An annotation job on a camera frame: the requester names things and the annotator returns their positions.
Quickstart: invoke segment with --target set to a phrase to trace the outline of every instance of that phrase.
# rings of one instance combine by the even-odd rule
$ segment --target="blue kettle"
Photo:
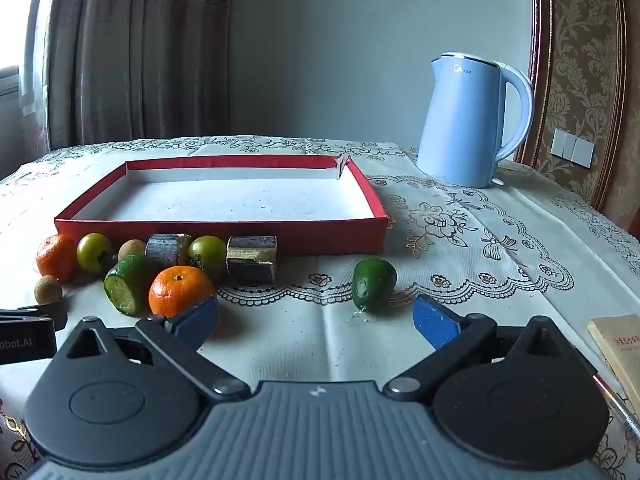
[[[463,187],[489,186],[498,162],[525,139],[533,121],[533,90],[522,72],[469,54],[431,61],[436,85],[418,149],[418,168]],[[504,146],[507,83],[520,95],[520,123]]]

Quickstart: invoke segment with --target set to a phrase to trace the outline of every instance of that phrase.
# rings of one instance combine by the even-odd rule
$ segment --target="mandarin orange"
[[[207,296],[216,296],[216,287],[196,267],[169,267],[158,274],[149,290],[151,312],[171,317]]]
[[[68,282],[78,268],[75,240],[67,235],[50,236],[38,247],[36,265],[43,276]]]

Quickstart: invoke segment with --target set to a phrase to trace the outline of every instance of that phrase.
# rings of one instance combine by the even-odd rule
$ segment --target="patterned wallpaper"
[[[624,0],[627,79],[622,129],[602,213],[622,228],[640,207],[640,0]]]
[[[615,0],[553,0],[554,49],[541,149],[542,174],[593,198],[610,136],[618,70]],[[591,142],[591,169],[550,154],[556,127]]]

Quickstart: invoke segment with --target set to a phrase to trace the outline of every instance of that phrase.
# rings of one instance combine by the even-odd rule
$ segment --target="curtain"
[[[32,0],[20,106],[37,158],[225,134],[229,0]]]

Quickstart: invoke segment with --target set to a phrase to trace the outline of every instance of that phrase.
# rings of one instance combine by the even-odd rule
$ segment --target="silver bolt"
[[[222,379],[213,384],[213,391],[220,395],[233,395],[244,389],[240,379]]]
[[[389,387],[395,394],[410,394],[420,388],[420,383],[412,377],[396,377],[389,383]]]

